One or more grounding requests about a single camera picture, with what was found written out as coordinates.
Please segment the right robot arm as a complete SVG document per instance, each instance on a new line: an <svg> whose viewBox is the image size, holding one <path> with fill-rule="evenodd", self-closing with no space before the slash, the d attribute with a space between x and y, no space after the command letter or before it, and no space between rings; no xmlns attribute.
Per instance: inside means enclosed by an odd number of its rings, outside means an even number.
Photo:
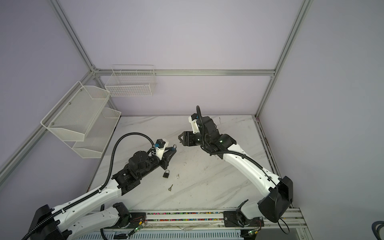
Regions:
<svg viewBox="0 0 384 240"><path fill-rule="evenodd" d="M261 194L258 200L245 200L238 206L236 211L240 225L259 217L277 223L293 202L293 181L268 171L253 160L235 139L220 134L210 117L193 114L189 123L192 130L179 135L183 146L200 146L207 154L218 156L239 170Z"/></svg>

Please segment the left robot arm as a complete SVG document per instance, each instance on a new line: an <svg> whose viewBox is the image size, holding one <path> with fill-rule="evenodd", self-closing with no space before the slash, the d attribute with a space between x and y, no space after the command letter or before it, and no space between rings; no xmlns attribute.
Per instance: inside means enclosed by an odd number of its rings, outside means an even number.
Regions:
<svg viewBox="0 0 384 240"><path fill-rule="evenodd" d="M97 213L93 211L136 188L141 180L157 168L168 168L177 152L176 146L136 152L125 167L100 187L65 204L36 210L25 240L75 240L104 228L136 228L145 215L132 216L124 203L113 204Z"/></svg>

